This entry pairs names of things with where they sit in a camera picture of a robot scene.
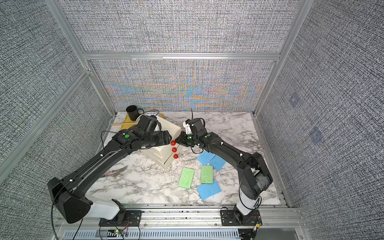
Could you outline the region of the blue sponge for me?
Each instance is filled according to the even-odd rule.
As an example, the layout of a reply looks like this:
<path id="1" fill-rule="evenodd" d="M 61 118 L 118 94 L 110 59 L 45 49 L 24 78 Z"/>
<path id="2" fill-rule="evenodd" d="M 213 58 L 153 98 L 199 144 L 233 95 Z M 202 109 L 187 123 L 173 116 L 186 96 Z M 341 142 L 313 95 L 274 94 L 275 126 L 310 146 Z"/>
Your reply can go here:
<path id="1" fill-rule="evenodd" d="M 217 171 L 220 171 L 225 164 L 226 161 L 219 156 L 215 156 L 209 161 L 209 165 L 213 166 L 213 168 Z"/>
<path id="2" fill-rule="evenodd" d="M 198 155 L 197 160 L 202 164 L 202 165 L 207 165 L 216 155 L 209 153 L 207 151 L 202 152 L 201 154 Z"/>
<path id="3" fill-rule="evenodd" d="M 203 201 L 222 192 L 216 180 L 213 180 L 212 184 L 202 184 L 197 186 L 197 190 Z"/>

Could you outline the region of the blue sponge front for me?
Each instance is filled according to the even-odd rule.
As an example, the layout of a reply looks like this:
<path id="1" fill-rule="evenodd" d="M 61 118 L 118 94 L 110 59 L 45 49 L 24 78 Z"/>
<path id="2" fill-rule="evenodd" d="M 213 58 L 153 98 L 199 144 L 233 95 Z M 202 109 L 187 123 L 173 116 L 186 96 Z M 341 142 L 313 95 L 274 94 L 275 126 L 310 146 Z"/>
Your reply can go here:
<path id="1" fill-rule="evenodd" d="M 216 180 L 213 180 L 212 184 L 202 184 L 197 186 L 197 190 L 203 201 L 222 192 Z"/>

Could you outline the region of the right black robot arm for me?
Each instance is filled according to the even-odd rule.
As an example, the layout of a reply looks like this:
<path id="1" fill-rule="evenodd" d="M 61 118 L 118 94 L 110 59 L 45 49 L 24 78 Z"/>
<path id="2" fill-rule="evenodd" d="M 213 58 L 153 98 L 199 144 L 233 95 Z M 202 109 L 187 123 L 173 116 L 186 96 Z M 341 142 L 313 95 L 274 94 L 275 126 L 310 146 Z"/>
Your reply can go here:
<path id="1" fill-rule="evenodd" d="M 270 170 L 260 153 L 247 153 L 225 142 L 205 128 L 202 118 L 187 119 L 183 123 L 184 131 L 176 138 L 176 143 L 184 147 L 198 147 L 225 160 L 238 172 L 239 201 L 235 210 L 241 216 L 247 216 L 261 204 L 259 197 L 273 183 Z"/>

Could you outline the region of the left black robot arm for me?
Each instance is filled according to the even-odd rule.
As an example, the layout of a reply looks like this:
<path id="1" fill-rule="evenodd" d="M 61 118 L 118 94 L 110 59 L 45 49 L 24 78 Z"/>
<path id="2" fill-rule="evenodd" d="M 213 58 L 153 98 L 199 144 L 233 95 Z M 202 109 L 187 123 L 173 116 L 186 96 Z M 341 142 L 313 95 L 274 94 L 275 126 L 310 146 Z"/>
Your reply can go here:
<path id="1" fill-rule="evenodd" d="M 52 178 L 48 182 L 53 207 L 57 208 L 69 224 L 83 218 L 124 222 L 127 219 L 126 209 L 119 201 L 87 197 L 87 191 L 112 166 L 130 154 L 166 146 L 171 141 L 172 136 L 168 131 L 162 130 L 156 117 L 141 117 L 138 124 L 117 132 L 99 153 L 77 170 L 63 179 Z"/>

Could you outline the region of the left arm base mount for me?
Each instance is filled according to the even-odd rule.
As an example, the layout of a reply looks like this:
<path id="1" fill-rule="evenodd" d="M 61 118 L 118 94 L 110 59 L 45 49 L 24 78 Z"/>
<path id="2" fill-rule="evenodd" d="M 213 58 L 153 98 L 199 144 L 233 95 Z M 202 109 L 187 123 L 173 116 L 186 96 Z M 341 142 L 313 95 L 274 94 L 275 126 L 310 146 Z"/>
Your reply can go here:
<path id="1" fill-rule="evenodd" d="M 141 222 L 142 213 L 141 210 L 128 210 L 118 200 L 112 199 L 112 201 L 119 207 L 118 213 L 111 219 L 100 219 L 99 227 L 138 227 Z"/>

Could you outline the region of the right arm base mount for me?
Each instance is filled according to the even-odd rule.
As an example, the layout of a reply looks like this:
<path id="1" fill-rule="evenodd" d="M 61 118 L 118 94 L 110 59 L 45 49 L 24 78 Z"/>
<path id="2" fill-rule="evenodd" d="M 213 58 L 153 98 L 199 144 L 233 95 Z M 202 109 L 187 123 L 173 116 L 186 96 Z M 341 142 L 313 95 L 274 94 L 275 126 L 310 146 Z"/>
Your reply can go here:
<path id="1" fill-rule="evenodd" d="M 222 225 L 225 227 L 262 226 L 262 218 L 258 209 L 252 210 L 248 215 L 243 215 L 238 209 L 229 210 L 227 207 L 220 209 Z"/>

